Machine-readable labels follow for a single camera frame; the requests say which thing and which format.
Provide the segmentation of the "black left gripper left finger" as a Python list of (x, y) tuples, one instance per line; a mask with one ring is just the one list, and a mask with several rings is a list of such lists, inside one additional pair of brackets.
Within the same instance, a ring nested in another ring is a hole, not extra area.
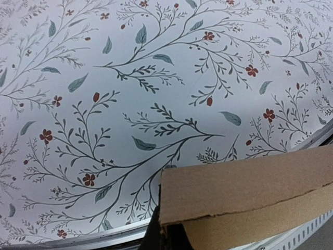
[(159, 224), (160, 206), (157, 206), (151, 216), (146, 233), (140, 244), (140, 250), (159, 250), (161, 241), (161, 227)]

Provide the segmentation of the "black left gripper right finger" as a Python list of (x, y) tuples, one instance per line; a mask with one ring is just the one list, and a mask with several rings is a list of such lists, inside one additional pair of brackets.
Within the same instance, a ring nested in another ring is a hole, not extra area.
[(193, 250), (182, 224), (168, 226), (168, 249)]

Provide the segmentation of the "brown cardboard paper box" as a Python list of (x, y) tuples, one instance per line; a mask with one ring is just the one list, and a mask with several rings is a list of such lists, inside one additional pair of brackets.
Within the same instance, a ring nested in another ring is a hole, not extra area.
[(161, 174), (159, 222), (182, 225), (193, 249), (230, 249), (332, 209), (332, 146)]

